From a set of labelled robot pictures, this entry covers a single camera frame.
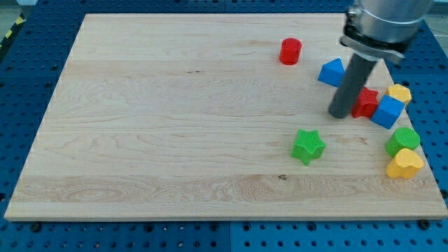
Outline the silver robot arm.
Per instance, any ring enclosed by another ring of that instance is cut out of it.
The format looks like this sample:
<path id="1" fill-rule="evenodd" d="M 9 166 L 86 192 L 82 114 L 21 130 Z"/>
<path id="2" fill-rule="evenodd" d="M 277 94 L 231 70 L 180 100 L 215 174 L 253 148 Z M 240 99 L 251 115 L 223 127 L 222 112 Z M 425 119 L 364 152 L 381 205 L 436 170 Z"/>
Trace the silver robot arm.
<path id="1" fill-rule="evenodd" d="M 355 0 L 346 10 L 340 43 L 373 60 L 399 64 L 433 0 Z"/>

